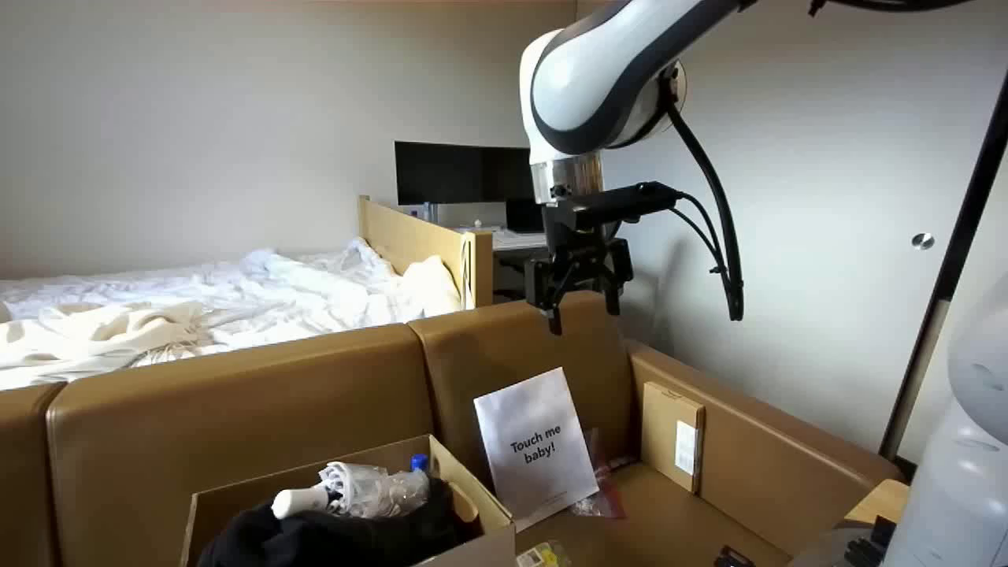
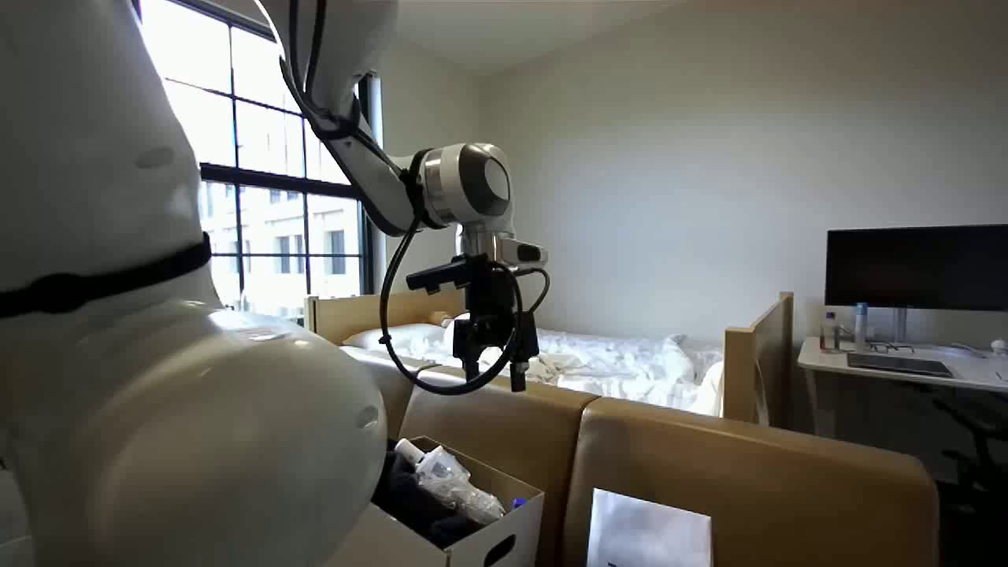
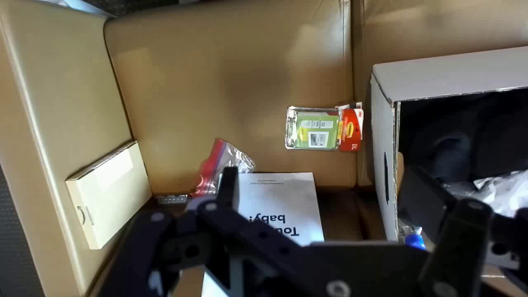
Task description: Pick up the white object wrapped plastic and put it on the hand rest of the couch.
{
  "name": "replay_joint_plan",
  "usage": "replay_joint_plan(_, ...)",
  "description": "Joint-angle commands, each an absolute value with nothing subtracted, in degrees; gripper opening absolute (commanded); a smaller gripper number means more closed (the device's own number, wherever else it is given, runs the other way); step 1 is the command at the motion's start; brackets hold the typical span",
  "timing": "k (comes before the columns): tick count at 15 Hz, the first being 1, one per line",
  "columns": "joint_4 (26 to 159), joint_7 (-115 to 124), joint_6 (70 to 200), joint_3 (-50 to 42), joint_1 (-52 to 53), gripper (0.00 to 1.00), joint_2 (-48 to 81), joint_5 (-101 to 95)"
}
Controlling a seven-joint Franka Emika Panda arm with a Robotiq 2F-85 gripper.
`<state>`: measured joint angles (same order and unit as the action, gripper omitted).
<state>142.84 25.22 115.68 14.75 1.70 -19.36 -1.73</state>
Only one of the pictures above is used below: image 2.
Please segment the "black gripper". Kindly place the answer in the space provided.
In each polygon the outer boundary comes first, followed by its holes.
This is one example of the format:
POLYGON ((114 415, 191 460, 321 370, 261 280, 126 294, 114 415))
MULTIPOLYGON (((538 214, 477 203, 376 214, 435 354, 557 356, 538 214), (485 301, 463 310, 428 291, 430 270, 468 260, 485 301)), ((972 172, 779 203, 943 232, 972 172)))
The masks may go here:
POLYGON ((466 382, 480 379, 485 346, 500 346, 511 362, 511 391, 526 391, 530 360, 538 354, 533 316, 522 307, 515 273, 485 255, 466 260, 466 318, 455 325, 455 356, 466 382))

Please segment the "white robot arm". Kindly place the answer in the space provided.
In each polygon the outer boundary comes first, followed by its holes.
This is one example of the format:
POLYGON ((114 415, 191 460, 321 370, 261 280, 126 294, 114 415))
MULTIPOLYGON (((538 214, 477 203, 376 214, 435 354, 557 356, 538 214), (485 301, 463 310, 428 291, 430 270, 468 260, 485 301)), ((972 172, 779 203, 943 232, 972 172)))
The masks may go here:
POLYGON ((388 418, 331 341, 218 298, 131 0, 0 0, 2 460, 37 567, 325 567, 388 418))

